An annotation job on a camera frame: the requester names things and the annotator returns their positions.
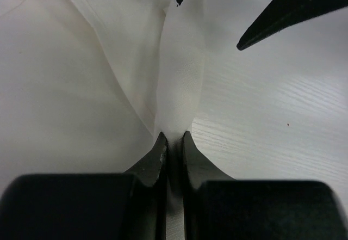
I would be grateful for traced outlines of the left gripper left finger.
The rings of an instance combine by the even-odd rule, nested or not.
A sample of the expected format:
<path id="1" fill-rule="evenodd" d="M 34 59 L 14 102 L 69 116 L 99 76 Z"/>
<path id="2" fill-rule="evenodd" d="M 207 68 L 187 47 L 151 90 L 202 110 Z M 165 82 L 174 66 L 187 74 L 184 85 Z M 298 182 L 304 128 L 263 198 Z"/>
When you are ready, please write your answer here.
<path id="1" fill-rule="evenodd" d="M 164 239 L 167 140 L 124 173 L 30 174 L 1 196 L 1 239 Z"/>

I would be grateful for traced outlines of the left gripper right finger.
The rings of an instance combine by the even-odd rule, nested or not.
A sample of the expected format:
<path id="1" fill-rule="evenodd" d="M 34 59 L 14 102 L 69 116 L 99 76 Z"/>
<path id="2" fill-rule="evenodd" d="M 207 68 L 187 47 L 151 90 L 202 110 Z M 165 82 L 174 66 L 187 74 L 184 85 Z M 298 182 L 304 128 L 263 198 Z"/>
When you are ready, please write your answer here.
<path id="1" fill-rule="evenodd" d="M 236 180 L 182 140 L 186 239 L 347 239 L 336 193 L 313 180 Z"/>

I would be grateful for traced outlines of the white cloth napkin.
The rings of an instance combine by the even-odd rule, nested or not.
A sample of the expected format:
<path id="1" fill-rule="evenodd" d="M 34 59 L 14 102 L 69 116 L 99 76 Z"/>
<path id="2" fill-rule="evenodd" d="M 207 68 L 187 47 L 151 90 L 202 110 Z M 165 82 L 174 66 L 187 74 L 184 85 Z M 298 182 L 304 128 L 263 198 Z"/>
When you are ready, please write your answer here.
<path id="1" fill-rule="evenodd" d="M 126 170 L 191 129 L 203 0 L 1 0 L 1 187 Z"/>

